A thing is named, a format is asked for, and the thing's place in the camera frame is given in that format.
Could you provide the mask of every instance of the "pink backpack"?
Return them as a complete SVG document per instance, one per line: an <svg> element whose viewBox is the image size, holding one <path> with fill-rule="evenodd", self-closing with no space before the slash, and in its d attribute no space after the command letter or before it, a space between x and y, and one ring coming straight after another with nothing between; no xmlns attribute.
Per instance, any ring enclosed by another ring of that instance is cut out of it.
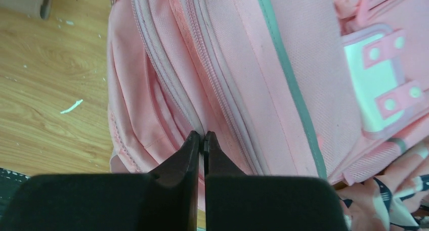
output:
<svg viewBox="0 0 429 231"><path fill-rule="evenodd" d="M112 2L112 171L214 131L247 174L352 185L429 135L429 0Z"/></svg>

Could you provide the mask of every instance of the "white scrap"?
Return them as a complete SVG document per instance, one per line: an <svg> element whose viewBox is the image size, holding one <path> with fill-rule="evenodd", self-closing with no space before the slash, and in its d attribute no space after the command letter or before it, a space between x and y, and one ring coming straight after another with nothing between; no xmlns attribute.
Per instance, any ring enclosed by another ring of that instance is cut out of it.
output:
<svg viewBox="0 0 429 231"><path fill-rule="evenodd" d="M78 100L76 101L76 103L74 103L74 105L72 105L70 108L68 108L67 110L64 110L62 112L60 112L61 114L66 114L69 113L70 111L74 110L74 108L76 108L78 105L80 105L83 102L83 100Z"/></svg>

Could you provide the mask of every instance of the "wooden surface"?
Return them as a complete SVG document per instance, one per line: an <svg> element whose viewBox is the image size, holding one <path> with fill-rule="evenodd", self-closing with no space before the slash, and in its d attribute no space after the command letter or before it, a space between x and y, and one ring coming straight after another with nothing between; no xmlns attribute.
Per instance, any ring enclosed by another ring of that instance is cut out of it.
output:
<svg viewBox="0 0 429 231"><path fill-rule="evenodd" d="M53 0L47 21L0 9L0 167L27 175L109 171L109 13L109 0ZM198 226L205 227L203 212Z"/></svg>

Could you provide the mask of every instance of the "black speckled surface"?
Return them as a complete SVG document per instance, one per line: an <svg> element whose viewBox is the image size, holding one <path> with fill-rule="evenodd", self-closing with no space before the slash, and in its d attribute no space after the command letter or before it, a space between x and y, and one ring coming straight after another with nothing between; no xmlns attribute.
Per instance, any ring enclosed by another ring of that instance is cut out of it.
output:
<svg viewBox="0 0 429 231"><path fill-rule="evenodd" d="M28 179L24 174L0 168L0 218L15 191Z"/></svg>

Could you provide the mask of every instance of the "green stripe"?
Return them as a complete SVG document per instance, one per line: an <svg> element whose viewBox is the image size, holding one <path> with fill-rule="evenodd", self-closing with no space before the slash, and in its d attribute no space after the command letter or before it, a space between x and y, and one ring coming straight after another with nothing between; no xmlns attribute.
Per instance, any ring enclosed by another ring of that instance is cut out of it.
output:
<svg viewBox="0 0 429 231"><path fill-rule="evenodd" d="M399 137L392 137L392 138L388 139L388 142L397 144L399 146L399 148L401 149L402 154L407 151L407 145Z"/></svg>
<svg viewBox="0 0 429 231"><path fill-rule="evenodd" d="M273 40L273 44L276 48L277 56L283 68L283 73L286 77L289 90L293 97L293 101L295 103L296 108L298 109L301 122L303 123L304 131L309 142L311 153L313 154L314 162L316 163L317 173L319 174L320 178L327 179L326 166L323 160L322 153L320 152L319 145L317 143L313 123L311 122L310 114L304 102L303 95L299 90L298 82L296 81L295 75L293 73L292 65L290 64L286 49L284 48L273 6L270 0L258 1L259 6L262 9L262 13L264 14L268 30L270 31L271 39Z"/></svg>

